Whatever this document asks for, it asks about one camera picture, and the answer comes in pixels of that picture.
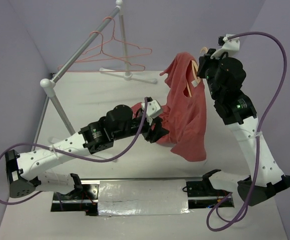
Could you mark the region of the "red t shirt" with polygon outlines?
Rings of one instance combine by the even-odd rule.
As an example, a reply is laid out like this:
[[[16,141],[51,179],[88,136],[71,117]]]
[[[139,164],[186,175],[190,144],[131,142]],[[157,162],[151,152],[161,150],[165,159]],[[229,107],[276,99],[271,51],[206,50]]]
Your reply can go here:
[[[192,72],[195,58],[188,52],[176,55],[169,67],[160,73],[167,74],[169,87],[166,104],[162,106],[162,127],[169,133],[156,143],[170,146],[171,152],[188,162],[206,160],[204,136],[207,122],[205,87],[197,83]]]

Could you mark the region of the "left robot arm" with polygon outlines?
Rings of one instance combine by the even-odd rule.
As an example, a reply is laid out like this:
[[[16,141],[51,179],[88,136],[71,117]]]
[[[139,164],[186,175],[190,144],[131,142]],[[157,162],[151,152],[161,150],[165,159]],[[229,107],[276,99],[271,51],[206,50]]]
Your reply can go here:
[[[55,173],[52,169],[73,159],[89,161],[90,155],[113,147],[114,141],[120,139],[142,135],[150,143],[157,142],[168,134],[160,114],[162,106],[156,100],[142,103],[136,113],[121,104],[63,141],[32,152],[8,151],[5,160],[10,197],[42,191],[79,198],[84,190],[79,176]]]

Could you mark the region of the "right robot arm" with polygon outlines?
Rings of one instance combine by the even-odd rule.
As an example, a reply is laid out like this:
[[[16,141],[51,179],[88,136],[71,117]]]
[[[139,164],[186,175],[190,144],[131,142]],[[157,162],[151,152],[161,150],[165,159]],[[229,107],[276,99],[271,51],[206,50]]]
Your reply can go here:
[[[217,52],[211,48],[199,58],[197,75],[206,79],[214,108],[235,136],[249,167],[250,176],[235,183],[234,189],[249,206],[255,206],[290,188],[290,175],[277,165],[257,130],[257,112],[241,90],[246,78],[242,63],[226,51],[214,57]]]

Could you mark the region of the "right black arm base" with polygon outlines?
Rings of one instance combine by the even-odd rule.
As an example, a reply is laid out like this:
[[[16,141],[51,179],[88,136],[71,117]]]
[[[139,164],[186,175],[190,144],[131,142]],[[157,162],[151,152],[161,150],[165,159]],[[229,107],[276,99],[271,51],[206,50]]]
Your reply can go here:
[[[212,170],[202,176],[202,180],[187,181],[183,192],[187,193],[188,197],[220,197],[227,196],[229,192],[220,189],[214,189],[209,178],[219,172],[219,169]]]

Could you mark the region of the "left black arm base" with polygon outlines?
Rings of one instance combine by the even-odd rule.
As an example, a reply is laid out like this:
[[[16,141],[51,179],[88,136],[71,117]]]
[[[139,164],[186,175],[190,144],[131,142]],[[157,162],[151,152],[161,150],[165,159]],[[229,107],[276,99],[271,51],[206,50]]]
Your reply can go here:
[[[51,203],[51,212],[83,212],[86,216],[98,216],[98,196],[100,180],[82,179],[83,190],[74,197],[54,193]]]

